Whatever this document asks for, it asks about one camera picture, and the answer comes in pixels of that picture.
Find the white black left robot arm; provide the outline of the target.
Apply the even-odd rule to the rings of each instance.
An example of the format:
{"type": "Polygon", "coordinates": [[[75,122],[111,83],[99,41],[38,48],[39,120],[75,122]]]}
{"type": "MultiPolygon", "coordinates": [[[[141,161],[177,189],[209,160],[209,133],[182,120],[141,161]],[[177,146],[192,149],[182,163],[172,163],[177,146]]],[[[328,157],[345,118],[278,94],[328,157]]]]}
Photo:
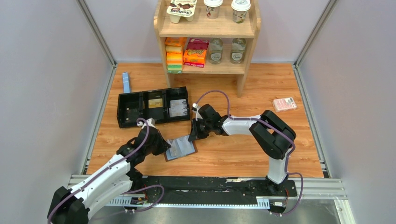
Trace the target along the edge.
{"type": "Polygon", "coordinates": [[[153,126],[144,126],[137,137],[121,145],[116,154],[99,170],[77,185],[58,188],[52,198],[49,224],[87,224],[112,199],[122,193],[138,193],[142,174],[135,166],[147,155],[165,153],[171,145],[153,126]]]}

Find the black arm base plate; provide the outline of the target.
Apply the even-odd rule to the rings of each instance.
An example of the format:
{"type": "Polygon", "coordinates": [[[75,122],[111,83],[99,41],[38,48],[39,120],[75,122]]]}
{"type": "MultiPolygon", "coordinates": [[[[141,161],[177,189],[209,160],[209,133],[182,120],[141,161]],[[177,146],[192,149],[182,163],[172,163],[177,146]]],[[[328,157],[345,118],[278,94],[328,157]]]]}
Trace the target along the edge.
{"type": "Polygon", "coordinates": [[[147,187],[142,194],[148,203],[194,205],[254,205],[258,197],[296,197],[295,182],[287,180],[279,187],[266,179],[225,177],[148,176],[136,181],[131,190],[147,187]]]}

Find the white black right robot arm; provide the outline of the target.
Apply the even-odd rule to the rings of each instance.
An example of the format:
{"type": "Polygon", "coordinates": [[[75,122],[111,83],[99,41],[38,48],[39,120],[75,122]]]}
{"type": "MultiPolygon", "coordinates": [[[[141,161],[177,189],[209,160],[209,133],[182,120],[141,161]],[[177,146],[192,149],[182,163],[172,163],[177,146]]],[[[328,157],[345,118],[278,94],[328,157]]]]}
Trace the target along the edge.
{"type": "Polygon", "coordinates": [[[297,135],[290,126],[270,110],[252,117],[220,116],[209,104],[194,103],[192,110],[196,117],[191,121],[189,141],[205,139],[210,133],[253,136],[269,157],[267,191],[275,196],[284,191],[289,156],[296,147],[297,135]]]}

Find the brown leather card holder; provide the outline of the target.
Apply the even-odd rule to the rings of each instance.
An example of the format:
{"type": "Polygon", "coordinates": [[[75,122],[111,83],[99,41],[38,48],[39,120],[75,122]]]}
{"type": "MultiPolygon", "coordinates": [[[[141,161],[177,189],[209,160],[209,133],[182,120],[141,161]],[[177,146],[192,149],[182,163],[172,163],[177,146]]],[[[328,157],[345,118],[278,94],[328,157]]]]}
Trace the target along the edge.
{"type": "Polygon", "coordinates": [[[186,135],[177,139],[167,140],[170,148],[165,152],[165,160],[172,161],[197,153],[198,150],[194,142],[189,141],[189,137],[189,135],[186,135]]]}

